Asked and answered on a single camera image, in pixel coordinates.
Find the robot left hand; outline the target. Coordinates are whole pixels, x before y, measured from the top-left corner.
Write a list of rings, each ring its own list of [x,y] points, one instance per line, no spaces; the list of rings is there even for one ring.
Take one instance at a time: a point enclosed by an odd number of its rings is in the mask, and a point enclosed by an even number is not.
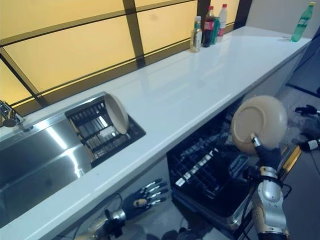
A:
[[[126,220],[132,220],[155,205],[166,201],[168,183],[158,178],[127,196],[121,205]]]

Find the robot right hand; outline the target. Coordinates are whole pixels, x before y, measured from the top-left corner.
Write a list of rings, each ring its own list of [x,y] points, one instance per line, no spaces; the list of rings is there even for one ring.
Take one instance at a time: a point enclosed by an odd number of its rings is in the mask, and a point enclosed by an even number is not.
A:
[[[281,150],[278,147],[272,150],[266,148],[255,133],[250,134],[250,139],[259,157],[260,166],[270,167],[277,171],[281,162]]]

